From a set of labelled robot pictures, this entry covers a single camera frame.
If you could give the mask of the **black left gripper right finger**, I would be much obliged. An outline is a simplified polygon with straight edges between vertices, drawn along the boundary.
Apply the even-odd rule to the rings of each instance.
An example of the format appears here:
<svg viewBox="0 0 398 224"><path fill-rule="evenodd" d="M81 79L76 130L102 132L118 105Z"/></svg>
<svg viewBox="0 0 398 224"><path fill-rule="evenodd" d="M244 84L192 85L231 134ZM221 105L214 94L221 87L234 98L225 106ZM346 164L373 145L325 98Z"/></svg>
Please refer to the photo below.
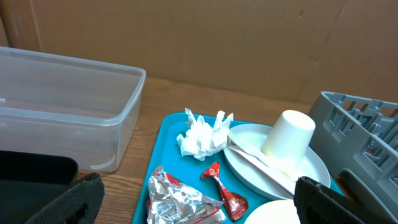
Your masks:
<svg viewBox="0 0 398 224"><path fill-rule="evenodd" d="M301 224L395 223L306 176L296 181L294 205Z"/></svg>

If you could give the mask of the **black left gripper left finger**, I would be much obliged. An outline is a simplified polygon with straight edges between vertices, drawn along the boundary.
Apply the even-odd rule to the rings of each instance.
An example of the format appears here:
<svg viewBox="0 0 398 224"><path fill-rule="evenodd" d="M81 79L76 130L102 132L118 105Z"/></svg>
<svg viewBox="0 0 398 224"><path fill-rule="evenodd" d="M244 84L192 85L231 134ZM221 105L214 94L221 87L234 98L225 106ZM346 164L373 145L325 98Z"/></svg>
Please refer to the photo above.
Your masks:
<svg viewBox="0 0 398 224"><path fill-rule="evenodd" d="M98 173L90 173L40 202L25 221L31 224L94 223L105 196Z"/></svg>

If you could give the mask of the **white large plate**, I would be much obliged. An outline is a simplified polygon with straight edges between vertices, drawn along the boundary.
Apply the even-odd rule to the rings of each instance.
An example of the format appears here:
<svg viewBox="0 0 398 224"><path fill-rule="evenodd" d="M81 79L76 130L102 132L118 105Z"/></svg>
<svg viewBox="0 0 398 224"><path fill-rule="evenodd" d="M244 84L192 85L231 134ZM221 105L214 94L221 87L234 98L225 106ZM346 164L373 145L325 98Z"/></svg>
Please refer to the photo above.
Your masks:
<svg viewBox="0 0 398 224"><path fill-rule="evenodd" d="M256 208L244 224L300 224L293 200L275 200Z"/></svg>

